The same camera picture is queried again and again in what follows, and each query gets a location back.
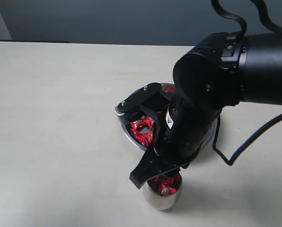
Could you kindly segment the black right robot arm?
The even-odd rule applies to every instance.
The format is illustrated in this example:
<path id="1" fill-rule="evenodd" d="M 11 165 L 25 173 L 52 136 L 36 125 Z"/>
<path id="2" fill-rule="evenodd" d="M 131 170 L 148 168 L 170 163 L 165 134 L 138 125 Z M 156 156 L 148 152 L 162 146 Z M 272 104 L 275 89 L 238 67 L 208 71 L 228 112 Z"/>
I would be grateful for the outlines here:
<path id="1" fill-rule="evenodd" d="M 226 106 L 240 102 L 282 105 L 282 35 L 250 35 L 231 42 L 215 33 L 180 58 L 175 92 L 160 113 L 141 105 L 154 121 L 153 141 L 130 173 L 148 180 L 191 163 Z"/>

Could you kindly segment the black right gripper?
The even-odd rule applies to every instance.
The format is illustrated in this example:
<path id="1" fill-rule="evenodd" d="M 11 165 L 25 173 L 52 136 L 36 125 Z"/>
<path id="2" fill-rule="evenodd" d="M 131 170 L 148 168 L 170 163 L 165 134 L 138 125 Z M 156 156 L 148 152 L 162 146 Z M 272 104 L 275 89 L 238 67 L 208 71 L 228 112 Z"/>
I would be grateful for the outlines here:
<path id="1" fill-rule="evenodd" d="M 199 154 L 203 141 L 183 144 L 161 143 L 159 147 L 150 144 L 129 179 L 137 189 L 148 180 L 189 165 Z"/>

